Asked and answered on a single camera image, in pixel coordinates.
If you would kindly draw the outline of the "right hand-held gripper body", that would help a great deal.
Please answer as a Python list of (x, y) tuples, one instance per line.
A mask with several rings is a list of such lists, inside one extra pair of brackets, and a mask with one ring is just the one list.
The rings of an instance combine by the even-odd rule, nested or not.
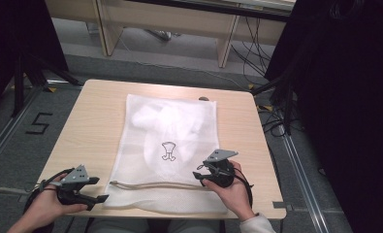
[(220, 187), (228, 187), (234, 181), (234, 165), (229, 158), (238, 155), (233, 150), (214, 150), (211, 155), (203, 161), (203, 165), (210, 171), (209, 175), (203, 175), (207, 179)]

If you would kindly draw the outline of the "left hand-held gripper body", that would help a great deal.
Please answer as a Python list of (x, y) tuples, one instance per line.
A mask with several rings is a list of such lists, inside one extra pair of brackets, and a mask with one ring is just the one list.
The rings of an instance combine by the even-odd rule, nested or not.
[(60, 181), (57, 198), (63, 205), (80, 204), (80, 190), (85, 187), (90, 177), (83, 165), (73, 169)]

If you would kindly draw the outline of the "white mesh laundry bag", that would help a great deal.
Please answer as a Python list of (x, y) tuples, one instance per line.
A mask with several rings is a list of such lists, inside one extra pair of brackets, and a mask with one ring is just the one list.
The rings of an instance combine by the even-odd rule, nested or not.
[(225, 214), (193, 172), (219, 148), (216, 104), (129, 94), (107, 208), (163, 214)]

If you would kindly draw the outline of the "person's right hand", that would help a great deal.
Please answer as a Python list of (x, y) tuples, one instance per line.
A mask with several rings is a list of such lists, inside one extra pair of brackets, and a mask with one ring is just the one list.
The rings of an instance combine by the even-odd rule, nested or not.
[(244, 222), (255, 217), (255, 214), (249, 202), (249, 195), (245, 187), (241, 167), (236, 161), (231, 160), (231, 163), (234, 166), (236, 177), (230, 186), (221, 187), (209, 180), (203, 180), (203, 184), (215, 192), (224, 205), (233, 212), (241, 222)]

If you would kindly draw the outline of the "person's left hand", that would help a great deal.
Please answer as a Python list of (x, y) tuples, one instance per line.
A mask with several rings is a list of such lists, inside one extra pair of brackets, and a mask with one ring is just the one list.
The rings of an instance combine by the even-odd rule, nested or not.
[(83, 204), (61, 204), (57, 198), (57, 187), (49, 184), (34, 199), (24, 215), (43, 216), (52, 219), (52, 222), (54, 222), (60, 216), (79, 213), (85, 211), (86, 208), (87, 206)]

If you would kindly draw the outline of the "person's legs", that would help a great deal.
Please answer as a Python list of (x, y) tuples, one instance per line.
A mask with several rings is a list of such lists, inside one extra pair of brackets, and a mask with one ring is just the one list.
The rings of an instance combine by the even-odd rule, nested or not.
[(240, 233), (235, 220), (95, 218), (86, 233)]

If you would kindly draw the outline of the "black metal stand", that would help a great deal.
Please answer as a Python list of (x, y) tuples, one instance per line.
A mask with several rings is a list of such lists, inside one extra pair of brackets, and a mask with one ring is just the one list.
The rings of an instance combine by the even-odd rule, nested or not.
[(289, 75), (281, 75), (276, 79), (269, 81), (266, 84), (263, 84), (260, 87), (253, 88), (250, 93), (255, 96), (259, 93), (262, 93), (266, 90), (274, 88), (274, 91), (271, 95), (271, 103), (275, 106), (281, 107), (283, 110), (282, 125), (285, 129), (285, 134), (291, 135), (291, 113), (293, 107), (293, 83)]
[(32, 53), (22, 53), (15, 63), (15, 107), (13, 116), (16, 117), (24, 106), (24, 77), (29, 79), (33, 86), (45, 87), (48, 85), (48, 80), (43, 74), (43, 70), (48, 69), (56, 76), (67, 83), (76, 86), (82, 86), (82, 83), (65, 71), (60, 70), (53, 64), (43, 60), (41, 57)]

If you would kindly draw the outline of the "grey power strip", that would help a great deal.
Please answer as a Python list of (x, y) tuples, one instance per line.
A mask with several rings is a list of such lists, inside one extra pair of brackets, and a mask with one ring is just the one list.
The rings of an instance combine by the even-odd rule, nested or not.
[(162, 31), (162, 30), (147, 30), (147, 33), (154, 36), (155, 38), (163, 41), (163, 42), (169, 42), (172, 40), (172, 38), (179, 37), (179, 33), (172, 33), (169, 31)]

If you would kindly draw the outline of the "black curtain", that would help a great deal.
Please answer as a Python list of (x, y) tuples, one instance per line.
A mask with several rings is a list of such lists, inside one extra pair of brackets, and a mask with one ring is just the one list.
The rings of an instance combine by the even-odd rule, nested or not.
[(22, 52), (68, 70), (46, 0), (0, 0), (0, 96)]
[(266, 75), (287, 74), (354, 233), (383, 233), (383, 0), (297, 0)]

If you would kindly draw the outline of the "metal floor rail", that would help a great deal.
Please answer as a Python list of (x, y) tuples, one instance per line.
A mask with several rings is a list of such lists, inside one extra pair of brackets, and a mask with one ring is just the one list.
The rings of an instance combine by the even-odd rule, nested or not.
[(316, 233), (330, 233), (326, 219), (319, 206), (318, 201), (316, 200), (313, 189), (310, 186), (309, 180), (306, 176), (305, 170), (299, 158), (299, 154), (297, 152), (297, 148), (294, 145), (292, 137), (288, 134), (288, 131), (285, 129), (284, 126), (279, 126), (278, 131), (282, 135), (284, 147), (292, 163), (295, 176), (299, 183), (304, 202), (307, 206)]
[(30, 93), (25, 98), (22, 109), (15, 116), (12, 116), (8, 123), (2, 129), (0, 133), (0, 154), (13, 137), (14, 133), (22, 123), (27, 113), (29, 112), (30, 106), (32, 105), (34, 100), (40, 95), (41, 92), (42, 90), (39, 87), (32, 88)]

